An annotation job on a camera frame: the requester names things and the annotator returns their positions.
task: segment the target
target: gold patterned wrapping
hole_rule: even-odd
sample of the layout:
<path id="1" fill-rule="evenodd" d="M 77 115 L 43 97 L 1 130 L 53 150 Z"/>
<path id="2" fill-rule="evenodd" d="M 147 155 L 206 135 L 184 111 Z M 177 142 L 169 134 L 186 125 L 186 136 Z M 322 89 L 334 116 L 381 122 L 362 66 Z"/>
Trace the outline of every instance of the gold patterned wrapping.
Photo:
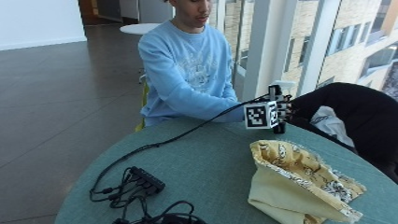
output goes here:
<path id="1" fill-rule="evenodd" d="M 249 204 L 284 224 L 326 219 L 354 223 L 362 214 L 348 203 L 366 188 L 306 149 L 282 141 L 250 144 L 257 171 Z"/>

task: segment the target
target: light blue sweatshirt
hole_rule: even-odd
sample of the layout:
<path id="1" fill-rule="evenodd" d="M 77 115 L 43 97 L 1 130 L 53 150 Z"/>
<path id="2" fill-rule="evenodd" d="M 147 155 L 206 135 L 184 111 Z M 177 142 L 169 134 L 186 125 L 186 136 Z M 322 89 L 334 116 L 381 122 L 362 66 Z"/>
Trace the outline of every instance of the light blue sweatshirt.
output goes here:
<path id="1" fill-rule="evenodd" d="M 149 87 L 141 110 L 145 126 L 182 116 L 212 119 L 238 104 L 230 46 L 210 25 L 200 34 L 188 34 L 166 21 L 143 36 L 139 49 Z M 240 107 L 214 121 L 242 120 Z"/>

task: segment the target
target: young man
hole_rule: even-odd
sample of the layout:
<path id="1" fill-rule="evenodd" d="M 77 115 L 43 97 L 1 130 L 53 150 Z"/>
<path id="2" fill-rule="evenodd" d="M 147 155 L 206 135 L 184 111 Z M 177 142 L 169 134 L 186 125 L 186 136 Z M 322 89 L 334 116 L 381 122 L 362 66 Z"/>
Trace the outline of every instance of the young man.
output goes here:
<path id="1" fill-rule="evenodd" d="M 210 119 L 238 104 L 232 86 L 232 52 L 220 31 L 206 24 L 212 0 L 169 0 L 176 16 L 139 44 L 149 87 L 141 114 L 145 126 L 177 117 Z M 237 108 L 218 122 L 238 122 Z"/>

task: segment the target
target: white round table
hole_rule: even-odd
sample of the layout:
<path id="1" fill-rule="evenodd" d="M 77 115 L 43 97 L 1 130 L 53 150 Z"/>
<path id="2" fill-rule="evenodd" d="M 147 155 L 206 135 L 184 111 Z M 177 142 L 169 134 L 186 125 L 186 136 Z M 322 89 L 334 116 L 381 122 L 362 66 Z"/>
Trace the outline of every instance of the white round table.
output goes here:
<path id="1" fill-rule="evenodd" d="M 144 35 L 159 25 L 160 23 L 141 23 L 141 24 L 125 25 L 121 27 L 121 31 L 132 35 Z"/>

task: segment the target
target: building exterior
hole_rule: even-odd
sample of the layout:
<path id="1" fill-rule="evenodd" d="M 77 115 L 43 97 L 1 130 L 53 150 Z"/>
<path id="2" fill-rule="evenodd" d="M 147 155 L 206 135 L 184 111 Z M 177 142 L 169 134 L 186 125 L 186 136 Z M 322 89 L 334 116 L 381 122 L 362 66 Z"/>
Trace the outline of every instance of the building exterior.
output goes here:
<path id="1" fill-rule="evenodd" d="M 232 44 L 237 63 L 245 68 L 249 54 L 252 17 L 256 1 L 226 1 L 224 33 Z M 298 1 L 292 41 L 286 55 L 284 80 L 300 82 L 312 41 L 320 0 Z M 397 60 L 398 0 L 342 0 L 317 87 L 349 82 L 382 90 Z"/>

